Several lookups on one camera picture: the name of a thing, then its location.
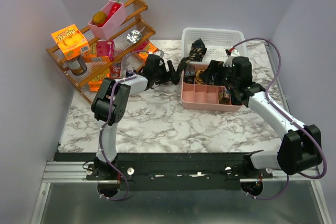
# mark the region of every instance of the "white marble surface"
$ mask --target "white marble surface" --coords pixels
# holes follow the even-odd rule
[[[179,40],[153,40],[174,66],[181,59]],[[262,42],[247,44],[254,80],[264,87],[273,78]],[[280,101],[277,88],[271,96]],[[242,107],[235,113],[186,110],[181,104],[181,83],[161,85],[130,96],[118,125],[119,152],[252,152],[275,150],[280,139],[255,112]],[[90,105],[77,93],[61,138],[60,152],[96,152],[98,125]]]

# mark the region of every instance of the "pink compartment organizer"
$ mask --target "pink compartment organizer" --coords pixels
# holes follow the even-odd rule
[[[196,71],[205,70],[208,63],[190,62]],[[185,109],[212,110],[237,112],[242,106],[220,104],[218,99],[218,87],[213,85],[188,84],[183,82],[184,71],[182,73],[182,106]]]
[[[116,1],[110,0],[101,11],[104,12],[107,16],[109,16],[112,5],[114,3],[116,3]],[[108,40],[119,30],[120,25],[127,18],[124,3],[119,2],[119,4],[121,4],[119,9],[102,27],[94,25],[92,23],[92,20],[88,23],[95,37]]]

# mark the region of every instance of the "small bottle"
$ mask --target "small bottle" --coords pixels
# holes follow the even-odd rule
[[[75,76],[80,76],[84,74],[86,70],[88,70],[88,67],[86,66],[81,55],[66,61],[66,64]]]

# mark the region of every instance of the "screw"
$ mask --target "screw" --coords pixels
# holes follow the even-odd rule
[[[271,173],[273,172],[273,170],[272,170],[271,168],[266,168],[266,172],[267,172],[268,174],[271,174]]]
[[[127,174],[128,175],[133,175],[133,173],[134,173],[134,169],[132,167],[127,169]]]

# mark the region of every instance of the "pink divided tray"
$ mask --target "pink divided tray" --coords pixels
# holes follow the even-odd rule
[[[196,71],[205,70],[208,63],[190,62]],[[212,85],[188,84],[183,82],[184,71],[182,73],[182,106],[185,109],[212,110],[237,112],[242,106],[220,104],[218,101],[218,87]]]

